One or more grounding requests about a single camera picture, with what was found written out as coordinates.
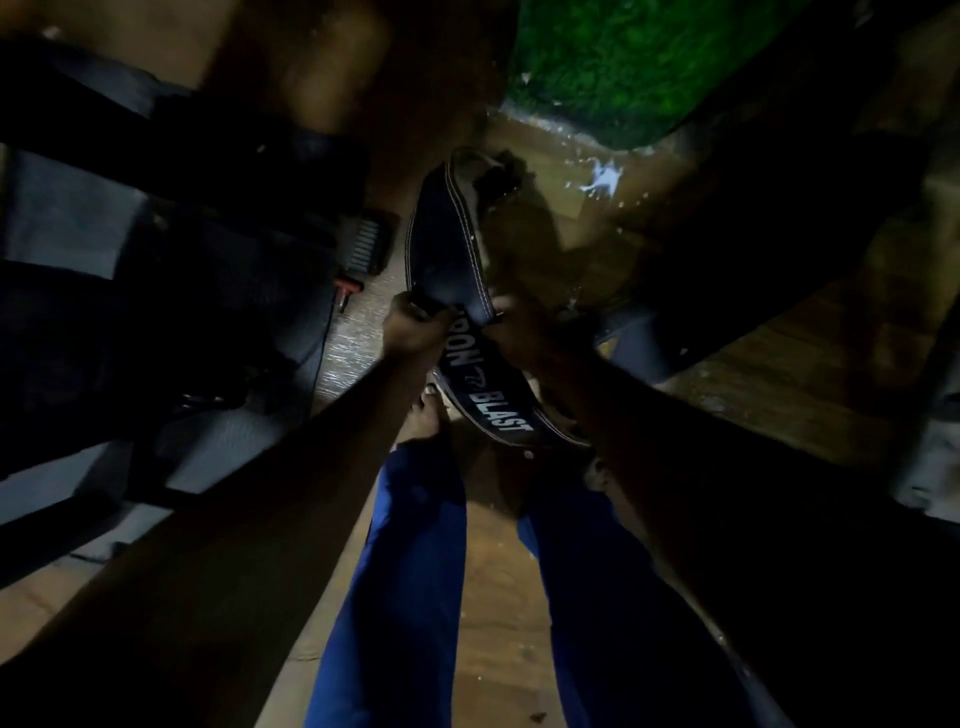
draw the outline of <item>leg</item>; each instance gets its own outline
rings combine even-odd
[[[443,407],[439,395],[425,395],[411,419],[429,419],[433,408],[436,420]],[[445,435],[397,446],[380,472],[307,728],[448,728],[466,553],[464,486]]]
[[[723,650],[579,472],[551,469],[517,525],[540,561],[567,724],[754,725]]]

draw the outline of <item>weightlifting belt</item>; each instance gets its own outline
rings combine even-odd
[[[582,446],[551,422],[523,372],[481,333],[496,318],[484,280],[481,207],[517,186],[505,164],[471,150],[431,172],[407,230],[407,286],[459,311],[434,374],[465,418],[507,445]]]

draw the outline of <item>green mat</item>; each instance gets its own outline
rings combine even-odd
[[[809,0],[521,0],[507,99],[620,149],[650,144]]]

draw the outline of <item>floor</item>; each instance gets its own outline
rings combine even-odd
[[[669,208],[699,160],[668,138],[615,157],[624,172],[613,198],[580,191],[593,158],[614,159],[609,152],[485,106],[496,104],[502,91],[514,11],[508,0],[416,0],[402,7],[372,0],[0,0],[0,32],[45,31],[318,131],[347,131],[371,150],[371,204],[401,219],[420,179],[455,146],[509,148],[526,161],[536,186],[491,219],[488,245],[496,264],[548,304],[602,303],[658,253],[651,220]],[[864,112],[862,127],[934,127],[952,99],[958,36],[957,10],[904,36],[894,79]],[[853,274],[665,388],[826,459],[880,471],[901,436],[911,384],[960,281],[960,166],[954,159],[949,146],[939,149],[923,209],[885,225]],[[377,356],[378,320],[403,285],[396,253],[388,271],[336,321],[318,407]],[[485,443],[465,448],[471,503],[455,724],[561,726],[536,562],[494,494],[496,453]],[[365,528],[361,519],[260,725],[300,724]],[[54,565],[0,593],[0,621],[13,625],[0,630],[0,659],[87,577],[77,565]]]

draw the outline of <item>forearm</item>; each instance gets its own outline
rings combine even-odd
[[[564,357],[547,378],[660,553],[795,720],[909,702],[907,672],[948,650],[904,625],[929,619],[955,644],[942,574],[956,549],[877,487],[595,357]]]
[[[90,647],[81,669],[113,650],[107,664],[143,667],[162,683],[153,690],[179,696],[204,725],[252,725],[432,364],[379,362],[131,546],[31,649],[72,660],[80,640]]]

